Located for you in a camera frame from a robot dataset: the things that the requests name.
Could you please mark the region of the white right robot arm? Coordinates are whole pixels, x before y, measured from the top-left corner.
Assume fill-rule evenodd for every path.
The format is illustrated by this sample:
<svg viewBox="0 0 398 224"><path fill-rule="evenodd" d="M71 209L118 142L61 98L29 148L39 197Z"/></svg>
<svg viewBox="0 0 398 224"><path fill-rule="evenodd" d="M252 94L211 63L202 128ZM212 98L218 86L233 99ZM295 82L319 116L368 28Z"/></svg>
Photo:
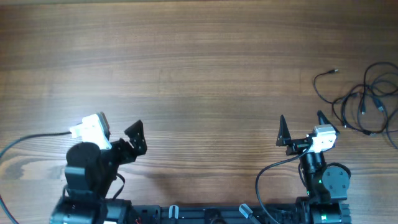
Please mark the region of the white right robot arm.
<svg viewBox="0 0 398 224"><path fill-rule="evenodd" d="M292 139L284 116L280 117L276 145L285 146L287 156L299 160L299 175L307 190L306 197L295 202L298 223L350 223L348 198L351 171L343 164L327 163L324 153L335 147L340 132L322 111L319 125L305 138Z"/></svg>

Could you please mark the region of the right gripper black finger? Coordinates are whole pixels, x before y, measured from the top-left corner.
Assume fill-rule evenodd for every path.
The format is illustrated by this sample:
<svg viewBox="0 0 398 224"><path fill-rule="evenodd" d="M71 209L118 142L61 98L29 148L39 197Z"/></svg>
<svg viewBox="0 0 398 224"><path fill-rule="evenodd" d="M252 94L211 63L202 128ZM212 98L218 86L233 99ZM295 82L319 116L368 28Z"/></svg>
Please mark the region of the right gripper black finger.
<svg viewBox="0 0 398 224"><path fill-rule="evenodd" d="M276 146L288 146L292 142L291 135L284 118L284 115L280 116L279 132L277 135Z"/></svg>
<svg viewBox="0 0 398 224"><path fill-rule="evenodd" d="M321 110L317 111L317 116L319 125L330 125L335 130L336 134L340 133L339 130L327 119L327 117Z"/></svg>

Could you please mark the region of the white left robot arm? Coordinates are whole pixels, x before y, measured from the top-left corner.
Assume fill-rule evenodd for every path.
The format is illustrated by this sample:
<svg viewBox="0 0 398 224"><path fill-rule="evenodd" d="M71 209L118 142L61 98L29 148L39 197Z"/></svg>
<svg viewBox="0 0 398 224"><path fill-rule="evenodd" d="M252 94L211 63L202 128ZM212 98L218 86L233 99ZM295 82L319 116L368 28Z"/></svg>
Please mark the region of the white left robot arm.
<svg viewBox="0 0 398 224"><path fill-rule="evenodd" d="M122 189L112 198L106 195L114 180L124 177L119 166L132 163L147 151L142 121L136 121L124 131L128 141L119 139L111 149L100 149L92 142L71 147L66 155L67 184L55 206L50 223L141 223L141 216L130 200L118 199Z"/></svg>

